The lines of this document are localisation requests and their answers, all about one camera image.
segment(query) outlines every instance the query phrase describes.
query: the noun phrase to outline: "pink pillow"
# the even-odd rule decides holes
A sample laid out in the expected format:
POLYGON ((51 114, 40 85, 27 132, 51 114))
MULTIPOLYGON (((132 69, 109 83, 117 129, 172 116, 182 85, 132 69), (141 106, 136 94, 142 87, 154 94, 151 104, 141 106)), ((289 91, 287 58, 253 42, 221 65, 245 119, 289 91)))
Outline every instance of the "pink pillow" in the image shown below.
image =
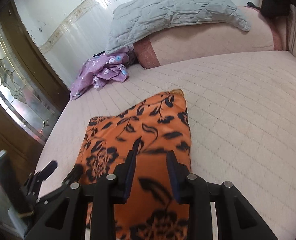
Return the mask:
POLYGON ((219 54, 282 50, 281 38, 269 20, 254 8, 239 8, 251 24, 249 32, 227 23, 163 29, 134 43, 139 63, 144 68, 153 68, 219 54))

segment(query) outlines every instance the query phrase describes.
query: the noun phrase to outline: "metal screw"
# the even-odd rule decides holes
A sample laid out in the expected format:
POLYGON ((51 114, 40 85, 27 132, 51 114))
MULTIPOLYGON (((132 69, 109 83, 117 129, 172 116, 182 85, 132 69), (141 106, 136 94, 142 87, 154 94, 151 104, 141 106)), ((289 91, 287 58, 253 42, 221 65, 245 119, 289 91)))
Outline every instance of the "metal screw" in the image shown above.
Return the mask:
POLYGON ((224 182, 224 186, 227 187, 227 188, 231 188, 233 186, 233 184, 232 184, 231 181, 227 180, 227 181, 224 182))
POLYGON ((108 174, 107 175, 107 180, 114 180, 117 176, 115 174, 108 174))
POLYGON ((77 189, 79 186, 80 186, 80 184, 78 182, 74 182, 70 185, 70 188, 77 189))
POLYGON ((187 179, 195 180, 195 179, 197 179, 197 175, 193 174, 193 173, 190 173, 190 174, 187 175, 187 179))

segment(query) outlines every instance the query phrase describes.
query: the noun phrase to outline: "gray quilted pillow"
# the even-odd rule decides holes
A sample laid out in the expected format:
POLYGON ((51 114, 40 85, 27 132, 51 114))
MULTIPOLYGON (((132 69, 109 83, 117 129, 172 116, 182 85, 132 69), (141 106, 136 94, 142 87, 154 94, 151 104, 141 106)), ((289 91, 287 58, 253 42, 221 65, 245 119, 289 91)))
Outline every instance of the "gray quilted pillow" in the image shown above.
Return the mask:
POLYGON ((209 22, 250 30, 246 17, 231 0, 133 0, 115 9, 106 53, 165 28, 209 22))

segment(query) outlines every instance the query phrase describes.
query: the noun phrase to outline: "purple floral cloth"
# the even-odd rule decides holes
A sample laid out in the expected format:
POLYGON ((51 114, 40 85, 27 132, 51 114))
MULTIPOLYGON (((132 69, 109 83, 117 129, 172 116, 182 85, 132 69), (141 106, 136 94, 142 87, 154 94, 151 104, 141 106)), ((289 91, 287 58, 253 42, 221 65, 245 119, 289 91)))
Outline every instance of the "purple floral cloth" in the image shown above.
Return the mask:
POLYGON ((104 87, 109 80, 124 82, 128 77, 125 65, 131 65, 135 60, 133 47, 124 47, 109 55, 103 53, 88 59, 79 71, 72 84, 70 100, 77 99, 89 86, 104 87))

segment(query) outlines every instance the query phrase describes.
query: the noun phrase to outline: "orange floral cloth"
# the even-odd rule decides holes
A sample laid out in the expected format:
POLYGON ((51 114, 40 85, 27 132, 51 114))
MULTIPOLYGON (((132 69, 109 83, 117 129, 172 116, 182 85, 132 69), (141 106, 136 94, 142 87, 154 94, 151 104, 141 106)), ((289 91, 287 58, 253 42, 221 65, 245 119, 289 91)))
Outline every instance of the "orange floral cloth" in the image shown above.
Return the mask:
POLYGON ((82 164, 81 184, 95 183, 113 173, 129 150, 137 154, 130 197, 115 205, 119 239, 185 239, 189 205, 173 198, 166 153, 174 151, 179 163, 191 169, 190 128, 184 93, 161 92, 118 116, 90 120, 76 163, 82 164))

